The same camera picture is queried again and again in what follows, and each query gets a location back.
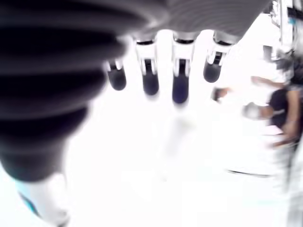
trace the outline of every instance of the person's arm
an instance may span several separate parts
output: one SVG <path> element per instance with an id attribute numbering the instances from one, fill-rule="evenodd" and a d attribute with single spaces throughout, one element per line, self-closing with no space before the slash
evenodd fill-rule
<path id="1" fill-rule="evenodd" d="M 288 102 L 288 111 L 283 132 L 288 139 L 297 136 L 298 121 L 300 118 L 300 93 L 299 91 L 288 91 L 286 94 Z"/>
<path id="2" fill-rule="evenodd" d="M 284 88 L 285 87 L 285 83 L 273 82 L 269 79 L 262 78 L 262 77 L 251 77 L 251 80 L 255 84 L 267 84 L 269 86 L 276 87 L 276 88 Z"/>
<path id="3" fill-rule="evenodd" d="M 300 118 L 300 92 L 288 91 L 287 92 L 288 111 L 286 123 L 295 122 Z"/>

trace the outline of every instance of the white floor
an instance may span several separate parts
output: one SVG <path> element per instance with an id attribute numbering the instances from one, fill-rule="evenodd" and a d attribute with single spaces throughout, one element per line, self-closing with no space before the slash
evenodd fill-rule
<path id="1" fill-rule="evenodd" d="M 159 34 L 156 100 L 144 95 L 130 49 L 126 89 L 107 86 L 89 121 L 71 139 L 69 227 L 286 226 L 287 195 L 277 181 L 225 171 L 277 171 L 272 164 L 277 151 L 261 137 L 265 123 L 243 119 L 241 106 L 265 102 L 271 92 L 251 85 L 250 76 L 279 79 L 262 60 L 262 45 L 277 42 L 278 31 L 263 15 L 231 50 L 217 86 L 234 88 L 234 101 L 221 106 L 209 99 L 214 85 L 203 79 L 211 36 L 203 31 L 196 42 L 190 101 L 182 110 L 171 100 L 171 33 Z M 3 171 L 0 176 L 0 226 L 48 226 L 26 209 Z"/>

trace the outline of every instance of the black fingertip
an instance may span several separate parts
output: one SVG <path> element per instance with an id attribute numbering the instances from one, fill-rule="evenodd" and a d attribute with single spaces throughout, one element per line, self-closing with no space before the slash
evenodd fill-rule
<path id="1" fill-rule="evenodd" d="M 204 79 L 208 83 L 214 83 L 216 82 L 221 73 L 221 66 L 217 64 L 209 64 L 207 61 L 205 61 L 205 66 L 204 66 Z"/>
<path id="2" fill-rule="evenodd" d="M 159 91 L 159 79 L 157 74 L 147 73 L 143 76 L 143 89 L 149 96 L 154 96 Z"/>
<path id="3" fill-rule="evenodd" d="M 184 104 L 188 99 L 189 79 L 185 75 L 174 76 L 172 99 L 176 104 Z"/>
<path id="4" fill-rule="evenodd" d="M 108 78 L 114 90 L 122 91 L 126 87 L 126 76 L 124 68 L 120 70 L 111 70 L 108 72 Z"/>

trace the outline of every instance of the robotic hand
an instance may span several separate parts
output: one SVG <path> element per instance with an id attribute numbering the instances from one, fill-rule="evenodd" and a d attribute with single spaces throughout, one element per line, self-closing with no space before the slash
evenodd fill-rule
<path id="1" fill-rule="evenodd" d="M 215 82 L 224 57 L 268 0 L 5 0 L 0 3 L 0 160 L 28 207 L 54 226 L 68 223 L 62 156 L 88 104 L 109 81 L 126 86 L 125 44 L 137 41 L 143 89 L 159 90 L 156 36 L 173 36 L 173 100 L 184 103 L 194 43 L 214 30 L 204 76 Z"/>

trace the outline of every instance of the black shirt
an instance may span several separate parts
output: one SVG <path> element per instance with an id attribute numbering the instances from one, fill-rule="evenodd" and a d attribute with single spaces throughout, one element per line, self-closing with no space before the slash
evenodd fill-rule
<path id="1" fill-rule="evenodd" d="M 278 128 L 282 128 L 286 123 L 288 112 L 287 89 L 275 91 L 270 98 L 269 105 L 274 109 L 274 116 L 271 118 L 271 124 Z M 301 102 L 301 118 L 300 118 L 300 133 L 303 127 L 303 104 Z"/>

